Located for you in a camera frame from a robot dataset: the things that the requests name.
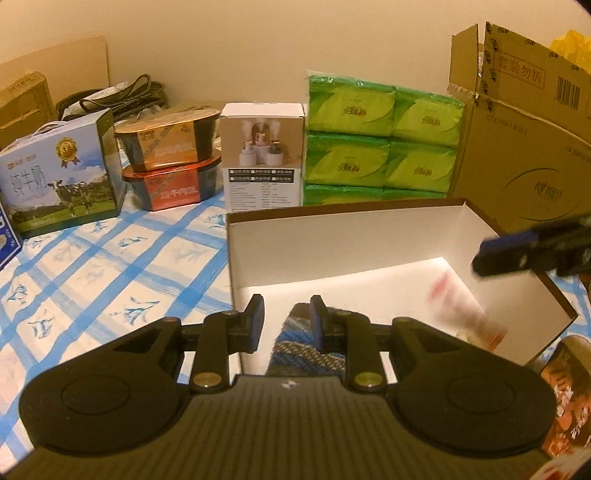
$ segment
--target ribbed black surface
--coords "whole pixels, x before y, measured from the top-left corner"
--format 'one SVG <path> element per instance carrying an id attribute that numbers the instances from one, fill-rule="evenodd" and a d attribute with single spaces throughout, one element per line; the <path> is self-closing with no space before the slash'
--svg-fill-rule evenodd
<path id="1" fill-rule="evenodd" d="M 36 450 L 8 480 L 524 480 L 539 451 L 468 459 L 412 437 L 383 398 L 347 391 L 336 377 L 241 377 L 189 404 L 166 434 L 137 450 L 69 458 Z"/>

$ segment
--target barcode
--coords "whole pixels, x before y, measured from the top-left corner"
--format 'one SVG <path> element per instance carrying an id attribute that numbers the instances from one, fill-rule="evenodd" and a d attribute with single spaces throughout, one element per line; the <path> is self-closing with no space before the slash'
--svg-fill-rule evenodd
<path id="1" fill-rule="evenodd" d="M 573 110 L 579 109 L 579 97 L 581 88 L 570 83 L 562 77 L 558 77 L 558 86 L 556 87 L 556 97 L 558 103 L 571 107 Z"/>

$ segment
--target blue package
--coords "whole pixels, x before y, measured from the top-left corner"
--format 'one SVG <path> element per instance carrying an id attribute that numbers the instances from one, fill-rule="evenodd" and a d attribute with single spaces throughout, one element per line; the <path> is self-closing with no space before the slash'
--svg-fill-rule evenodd
<path id="1" fill-rule="evenodd" d="M 0 270 L 21 250 L 21 237 L 15 232 L 6 210 L 0 203 Z"/>

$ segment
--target plaid tablecloth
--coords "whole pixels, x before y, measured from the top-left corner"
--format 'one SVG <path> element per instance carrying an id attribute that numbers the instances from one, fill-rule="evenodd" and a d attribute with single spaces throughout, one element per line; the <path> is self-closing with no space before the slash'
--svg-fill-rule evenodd
<path id="1" fill-rule="evenodd" d="M 0 272 L 0 472 L 31 449 L 18 399 L 41 371 L 163 316 L 195 323 L 230 308 L 222 194 L 161 212 L 133 200 L 118 218 L 27 240 Z M 580 313 L 563 336 L 591 336 L 579 279 L 554 281 Z"/>

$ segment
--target yellow plastic bag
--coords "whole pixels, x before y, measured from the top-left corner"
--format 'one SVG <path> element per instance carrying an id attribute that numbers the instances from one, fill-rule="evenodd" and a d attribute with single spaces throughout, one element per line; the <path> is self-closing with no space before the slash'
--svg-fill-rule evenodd
<path id="1" fill-rule="evenodd" d="M 554 40 L 550 49 L 591 73 L 591 37 L 569 30 Z"/>

